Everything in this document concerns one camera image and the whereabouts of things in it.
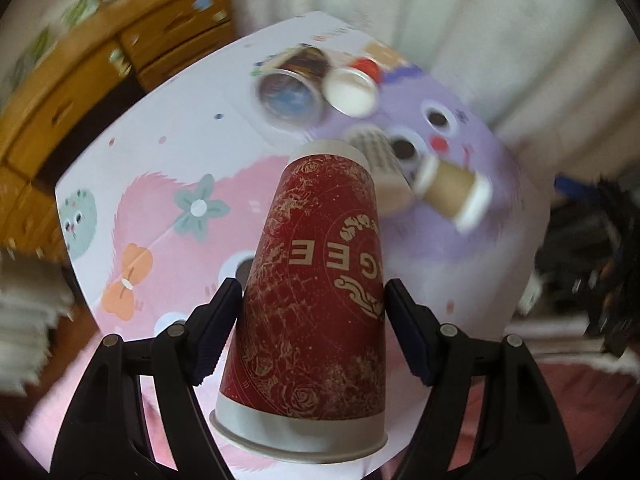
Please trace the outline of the red patterned paper cup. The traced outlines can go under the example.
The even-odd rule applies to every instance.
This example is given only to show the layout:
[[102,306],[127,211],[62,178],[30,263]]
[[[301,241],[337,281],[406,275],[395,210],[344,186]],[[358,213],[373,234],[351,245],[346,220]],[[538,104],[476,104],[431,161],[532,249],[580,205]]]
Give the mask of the red patterned paper cup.
[[250,451],[348,462],[386,443],[378,211],[364,155],[339,140],[285,166],[255,252],[213,427]]

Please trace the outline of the brown kraft paper cup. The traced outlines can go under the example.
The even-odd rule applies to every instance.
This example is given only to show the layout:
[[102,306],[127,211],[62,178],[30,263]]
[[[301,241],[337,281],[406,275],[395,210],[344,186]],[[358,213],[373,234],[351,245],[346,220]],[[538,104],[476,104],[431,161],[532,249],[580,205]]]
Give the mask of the brown kraft paper cup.
[[433,154],[426,154],[411,183],[413,194],[450,221],[460,233],[474,230],[490,207],[494,187],[488,177]]

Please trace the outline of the grey striped paper cup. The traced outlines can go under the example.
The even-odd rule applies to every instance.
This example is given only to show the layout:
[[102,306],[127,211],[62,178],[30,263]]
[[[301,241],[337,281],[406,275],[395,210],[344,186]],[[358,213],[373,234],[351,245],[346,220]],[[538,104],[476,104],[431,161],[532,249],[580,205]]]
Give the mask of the grey striped paper cup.
[[369,163],[378,215],[387,217],[408,209],[413,194],[384,131],[365,122],[348,128],[344,137]]

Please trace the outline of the orange red paper cup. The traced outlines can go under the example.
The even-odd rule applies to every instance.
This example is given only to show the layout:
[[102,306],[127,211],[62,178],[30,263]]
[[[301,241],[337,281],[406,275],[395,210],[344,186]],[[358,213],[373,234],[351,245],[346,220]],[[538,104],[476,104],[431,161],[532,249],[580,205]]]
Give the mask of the orange red paper cup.
[[322,93],[338,112],[351,118],[371,116],[378,108],[382,70],[370,58],[355,58],[332,68],[322,81]]

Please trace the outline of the dark brown patterned cup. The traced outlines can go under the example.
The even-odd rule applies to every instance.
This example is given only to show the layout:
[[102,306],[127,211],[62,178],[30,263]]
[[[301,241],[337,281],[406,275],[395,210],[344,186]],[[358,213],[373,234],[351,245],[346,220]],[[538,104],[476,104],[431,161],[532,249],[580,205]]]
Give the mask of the dark brown patterned cup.
[[267,122],[288,130],[317,125],[324,115],[322,82],[330,68],[323,51],[300,44],[264,70],[254,84],[254,96]]

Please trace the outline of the cream lace covered furniture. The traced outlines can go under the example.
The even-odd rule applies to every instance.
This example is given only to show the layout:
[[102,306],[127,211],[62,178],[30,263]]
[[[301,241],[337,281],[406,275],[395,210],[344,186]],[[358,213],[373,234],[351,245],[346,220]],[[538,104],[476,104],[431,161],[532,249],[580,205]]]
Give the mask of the cream lace covered furniture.
[[24,396],[50,358],[50,331],[71,316],[75,296],[55,263],[1,251],[1,393]]

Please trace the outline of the black metal rack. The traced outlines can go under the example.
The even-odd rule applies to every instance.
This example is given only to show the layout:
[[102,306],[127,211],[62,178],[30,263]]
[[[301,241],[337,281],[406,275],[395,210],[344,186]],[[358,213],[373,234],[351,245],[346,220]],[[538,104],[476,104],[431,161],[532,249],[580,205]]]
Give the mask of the black metal rack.
[[639,200],[614,180],[554,178],[552,209],[536,271],[557,314],[582,312],[584,335],[619,358],[639,340]]

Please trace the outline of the cartoon monster tablecloth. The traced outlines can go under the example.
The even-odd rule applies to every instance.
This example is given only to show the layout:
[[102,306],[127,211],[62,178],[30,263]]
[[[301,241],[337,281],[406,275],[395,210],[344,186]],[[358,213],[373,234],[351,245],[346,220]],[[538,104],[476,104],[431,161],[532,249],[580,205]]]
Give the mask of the cartoon monster tablecloth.
[[58,181],[65,245],[103,333],[153,337],[212,298],[253,258],[288,156],[338,138],[352,118],[327,107],[304,128],[275,125],[255,82],[301,44],[334,67],[360,58],[381,69],[370,123],[405,149],[411,174],[436,155],[484,174],[491,206],[460,233],[424,203],[382,223],[384,271],[469,335],[503,333],[533,270],[548,200],[484,122],[401,54],[312,12],[206,56],[108,127]]

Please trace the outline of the wooden desk with drawers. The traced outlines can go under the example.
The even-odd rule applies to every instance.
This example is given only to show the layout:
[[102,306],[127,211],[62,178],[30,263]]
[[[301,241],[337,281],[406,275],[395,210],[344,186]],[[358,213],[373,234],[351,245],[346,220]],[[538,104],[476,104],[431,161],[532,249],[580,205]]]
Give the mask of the wooden desk with drawers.
[[116,0],[66,35],[1,114],[1,245],[66,261],[41,170],[115,90],[150,92],[235,40],[231,0]]

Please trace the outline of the white floral curtain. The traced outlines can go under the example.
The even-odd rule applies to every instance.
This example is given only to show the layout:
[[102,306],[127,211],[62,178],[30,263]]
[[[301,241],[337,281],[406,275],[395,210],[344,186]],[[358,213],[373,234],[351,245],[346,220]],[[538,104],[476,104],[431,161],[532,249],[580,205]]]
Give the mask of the white floral curtain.
[[639,40],[617,0],[234,0],[243,32],[323,11],[454,92],[529,165],[639,156]]

